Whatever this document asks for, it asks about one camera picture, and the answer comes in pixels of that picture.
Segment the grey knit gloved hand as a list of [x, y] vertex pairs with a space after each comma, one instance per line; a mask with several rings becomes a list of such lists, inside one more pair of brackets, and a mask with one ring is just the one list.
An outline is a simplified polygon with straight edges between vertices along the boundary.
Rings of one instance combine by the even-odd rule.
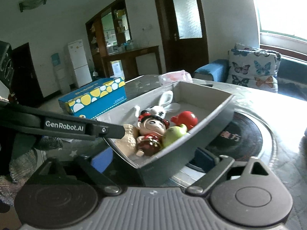
[[1, 175], [1, 205], [14, 205], [17, 192], [37, 169], [38, 152], [63, 148], [60, 138], [43, 136], [34, 148], [21, 156], [11, 159], [8, 166], [8, 174]]

